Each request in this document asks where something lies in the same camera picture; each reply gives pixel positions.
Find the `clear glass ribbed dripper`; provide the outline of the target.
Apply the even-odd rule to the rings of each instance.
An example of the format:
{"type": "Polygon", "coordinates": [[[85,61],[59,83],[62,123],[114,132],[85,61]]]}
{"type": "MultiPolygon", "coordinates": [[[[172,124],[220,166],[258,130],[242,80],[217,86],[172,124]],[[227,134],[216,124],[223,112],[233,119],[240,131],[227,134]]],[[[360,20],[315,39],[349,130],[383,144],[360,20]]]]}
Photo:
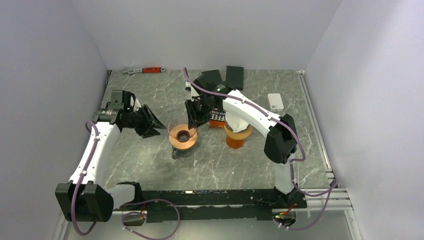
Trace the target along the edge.
{"type": "Polygon", "coordinates": [[[225,120],[225,127],[232,133],[242,133],[251,127],[251,124],[243,119],[225,120]]]}

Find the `clear glass jar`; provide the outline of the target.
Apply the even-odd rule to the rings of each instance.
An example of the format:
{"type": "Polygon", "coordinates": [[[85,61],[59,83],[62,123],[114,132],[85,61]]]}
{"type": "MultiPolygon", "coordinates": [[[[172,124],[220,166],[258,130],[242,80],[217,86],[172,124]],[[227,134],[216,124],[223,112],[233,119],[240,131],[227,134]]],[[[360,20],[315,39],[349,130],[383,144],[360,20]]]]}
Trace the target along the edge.
{"type": "Polygon", "coordinates": [[[178,149],[176,147],[172,147],[172,153],[171,153],[171,158],[173,160],[177,160],[179,158],[188,158],[190,156],[192,156],[195,152],[195,147],[192,146],[188,149],[178,149]]]}

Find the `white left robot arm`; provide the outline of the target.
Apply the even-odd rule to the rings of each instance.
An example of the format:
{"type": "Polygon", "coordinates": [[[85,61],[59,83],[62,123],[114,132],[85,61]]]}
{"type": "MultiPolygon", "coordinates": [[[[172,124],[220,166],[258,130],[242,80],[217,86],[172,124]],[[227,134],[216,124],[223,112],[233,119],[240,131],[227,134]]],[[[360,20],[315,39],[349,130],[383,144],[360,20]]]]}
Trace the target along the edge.
{"type": "Polygon", "coordinates": [[[69,222],[107,222],[113,210],[126,205],[131,210],[144,203],[138,182],[124,181],[106,190],[105,173],[112,150],[123,129],[132,129],[143,139],[160,135],[165,125],[135,94],[113,90],[105,107],[86,124],[90,137],[76,170],[67,183],[59,183],[55,197],[69,222]]]}

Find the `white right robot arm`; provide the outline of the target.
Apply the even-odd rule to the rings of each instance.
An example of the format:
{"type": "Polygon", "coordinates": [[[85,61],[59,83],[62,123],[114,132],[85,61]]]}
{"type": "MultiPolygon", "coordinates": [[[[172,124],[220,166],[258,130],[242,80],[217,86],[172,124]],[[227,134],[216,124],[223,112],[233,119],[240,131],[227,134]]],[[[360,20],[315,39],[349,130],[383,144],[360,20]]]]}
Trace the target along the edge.
{"type": "Polygon", "coordinates": [[[263,151],[274,164],[276,203],[287,208],[295,203],[303,193],[295,181],[293,162],[294,154],[305,151],[297,135],[292,116],[273,113],[248,99],[238,89],[227,82],[219,84],[198,83],[190,79],[187,68],[182,73],[186,80],[186,88],[196,93],[185,102],[188,128],[200,127],[210,120],[211,111],[221,107],[225,111],[225,129],[239,140],[249,129],[255,128],[265,138],[263,151]]]}

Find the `white paper coffee filter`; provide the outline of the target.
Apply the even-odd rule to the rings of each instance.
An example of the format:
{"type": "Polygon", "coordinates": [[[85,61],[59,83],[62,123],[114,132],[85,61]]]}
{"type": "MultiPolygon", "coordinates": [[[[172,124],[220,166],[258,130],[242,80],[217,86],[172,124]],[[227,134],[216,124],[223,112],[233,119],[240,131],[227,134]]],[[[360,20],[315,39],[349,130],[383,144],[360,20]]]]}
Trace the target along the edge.
{"type": "Polygon", "coordinates": [[[237,116],[235,113],[227,111],[225,113],[225,122],[230,127],[230,130],[234,133],[239,133],[246,130],[250,124],[237,116]]]}

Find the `orange glass carafe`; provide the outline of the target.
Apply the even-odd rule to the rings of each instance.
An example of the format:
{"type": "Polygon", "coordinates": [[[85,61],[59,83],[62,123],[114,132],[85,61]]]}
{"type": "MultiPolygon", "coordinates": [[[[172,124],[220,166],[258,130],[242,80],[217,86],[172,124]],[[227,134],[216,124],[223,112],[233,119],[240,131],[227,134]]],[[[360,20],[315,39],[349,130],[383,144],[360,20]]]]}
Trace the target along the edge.
{"type": "Polygon", "coordinates": [[[227,135],[225,138],[226,144],[232,149],[239,149],[245,144],[247,137],[227,135]]]}

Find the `orange coffee filter box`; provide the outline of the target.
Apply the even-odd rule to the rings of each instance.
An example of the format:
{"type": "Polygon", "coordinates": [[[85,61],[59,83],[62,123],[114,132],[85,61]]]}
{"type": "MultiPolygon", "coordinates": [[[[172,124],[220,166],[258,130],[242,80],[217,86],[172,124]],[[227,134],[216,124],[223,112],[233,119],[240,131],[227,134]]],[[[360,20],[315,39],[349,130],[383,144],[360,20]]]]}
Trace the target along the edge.
{"type": "Polygon", "coordinates": [[[226,112],[222,109],[213,109],[210,111],[209,125],[214,128],[225,127],[226,112]]]}

